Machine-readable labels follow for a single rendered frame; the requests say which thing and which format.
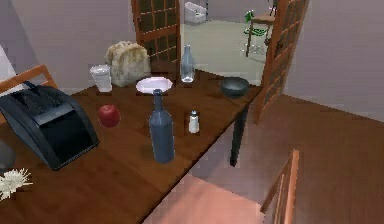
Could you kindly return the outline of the dark blue bottle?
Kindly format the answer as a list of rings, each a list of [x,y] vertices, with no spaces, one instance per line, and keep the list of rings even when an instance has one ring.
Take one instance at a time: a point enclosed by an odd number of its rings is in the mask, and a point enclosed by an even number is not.
[[[175,156],[173,120],[163,107],[162,90],[155,89],[153,96],[154,110],[149,118],[153,154],[157,162],[165,164]]]

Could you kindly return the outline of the clear glass bottle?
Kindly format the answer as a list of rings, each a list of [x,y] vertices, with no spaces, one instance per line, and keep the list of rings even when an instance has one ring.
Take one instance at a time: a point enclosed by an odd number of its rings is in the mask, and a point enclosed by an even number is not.
[[[194,81],[195,69],[194,59],[191,53],[191,46],[184,46],[184,53],[180,64],[181,81],[184,83],[191,83]]]

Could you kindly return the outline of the white salt shaker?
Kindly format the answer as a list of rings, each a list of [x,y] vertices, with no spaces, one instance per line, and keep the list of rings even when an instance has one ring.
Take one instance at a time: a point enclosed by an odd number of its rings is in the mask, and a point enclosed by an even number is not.
[[[189,132],[198,133],[199,132],[199,117],[195,110],[190,113],[189,120]]]

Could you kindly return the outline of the white plate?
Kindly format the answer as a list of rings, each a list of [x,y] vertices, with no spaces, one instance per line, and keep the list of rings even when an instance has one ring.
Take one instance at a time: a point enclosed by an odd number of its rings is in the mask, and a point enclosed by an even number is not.
[[[149,77],[140,80],[136,84],[136,90],[143,94],[152,94],[156,89],[166,92],[172,86],[173,83],[165,77]]]

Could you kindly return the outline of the dark grey bowl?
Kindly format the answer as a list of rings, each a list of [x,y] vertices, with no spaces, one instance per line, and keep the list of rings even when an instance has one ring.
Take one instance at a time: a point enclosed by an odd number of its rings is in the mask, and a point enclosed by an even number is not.
[[[239,98],[248,92],[249,82],[241,77],[225,77],[220,82],[220,89],[229,98]]]

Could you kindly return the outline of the loaf of bread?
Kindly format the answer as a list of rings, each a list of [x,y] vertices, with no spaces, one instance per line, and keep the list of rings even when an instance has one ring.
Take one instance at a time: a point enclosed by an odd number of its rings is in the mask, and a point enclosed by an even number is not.
[[[150,58],[147,50],[130,41],[120,41],[111,45],[104,56],[110,66],[111,81],[119,87],[147,76],[150,71]]]

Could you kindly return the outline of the brown wooden table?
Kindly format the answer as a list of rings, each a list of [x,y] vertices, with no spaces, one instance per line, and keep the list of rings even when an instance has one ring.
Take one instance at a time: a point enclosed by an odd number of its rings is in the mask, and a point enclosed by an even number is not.
[[[168,164],[153,158],[153,98],[134,86],[106,94],[90,87],[75,94],[91,122],[97,123],[104,104],[116,105],[121,121],[114,128],[96,126],[99,145],[59,171],[41,161],[8,124],[1,124],[0,140],[15,150],[15,165],[31,173],[32,185],[0,202],[0,224],[139,224],[229,126],[244,124],[259,87],[230,99],[221,92],[220,81],[220,76],[202,71],[190,84],[172,80],[163,97],[174,122],[175,158]],[[193,110],[199,117],[198,133],[189,132]]]

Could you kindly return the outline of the red apple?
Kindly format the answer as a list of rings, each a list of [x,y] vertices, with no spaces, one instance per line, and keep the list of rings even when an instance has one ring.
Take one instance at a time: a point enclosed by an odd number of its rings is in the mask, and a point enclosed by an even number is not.
[[[115,127],[120,122],[120,112],[115,105],[103,105],[98,110],[98,121],[106,128]]]

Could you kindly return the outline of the brown panelled door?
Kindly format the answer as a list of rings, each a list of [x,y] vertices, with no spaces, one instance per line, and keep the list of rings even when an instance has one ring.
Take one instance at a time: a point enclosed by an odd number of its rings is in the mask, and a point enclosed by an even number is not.
[[[256,98],[255,122],[283,93],[310,0],[279,0],[268,41],[261,92]]]
[[[131,0],[136,42],[153,72],[177,72],[181,60],[179,0]]]

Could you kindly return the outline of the clear glass cup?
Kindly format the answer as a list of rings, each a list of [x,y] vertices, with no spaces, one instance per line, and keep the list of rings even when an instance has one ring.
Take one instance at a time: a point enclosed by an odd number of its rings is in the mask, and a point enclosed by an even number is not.
[[[100,92],[110,92],[112,90],[110,67],[107,64],[93,66],[90,69],[90,74]]]

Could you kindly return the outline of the white toilet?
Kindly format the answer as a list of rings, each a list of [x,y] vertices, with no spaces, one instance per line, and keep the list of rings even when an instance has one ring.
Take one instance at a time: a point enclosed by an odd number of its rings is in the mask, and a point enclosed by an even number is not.
[[[188,23],[202,23],[207,19],[207,9],[194,4],[192,2],[186,2],[184,6],[184,19]]]

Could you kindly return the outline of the brown wooden chair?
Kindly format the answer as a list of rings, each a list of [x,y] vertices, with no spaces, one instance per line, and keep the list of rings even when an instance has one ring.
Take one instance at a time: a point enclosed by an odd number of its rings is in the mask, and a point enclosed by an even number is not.
[[[61,91],[43,64],[0,81],[0,113],[7,121],[31,120],[42,126],[58,117]]]
[[[293,149],[261,205],[260,211],[266,213],[273,199],[276,199],[272,224],[293,224],[298,163],[299,151]]]

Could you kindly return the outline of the black toaster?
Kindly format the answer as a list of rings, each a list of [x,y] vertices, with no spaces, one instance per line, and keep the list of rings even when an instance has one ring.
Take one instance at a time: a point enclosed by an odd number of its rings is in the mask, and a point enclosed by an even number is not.
[[[26,84],[28,89],[0,97],[0,112],[50,169],[59,170],[99,145],[88,115],[73,97],[51,86]]]

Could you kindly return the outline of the white spiky plant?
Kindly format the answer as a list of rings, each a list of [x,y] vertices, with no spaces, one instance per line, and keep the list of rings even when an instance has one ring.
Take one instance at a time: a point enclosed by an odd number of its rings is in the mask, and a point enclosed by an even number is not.
[[[32,185],[29,181],[31,173],[25,169],[12,169],[0,175],[0,201],[8,199],[18,188]]]

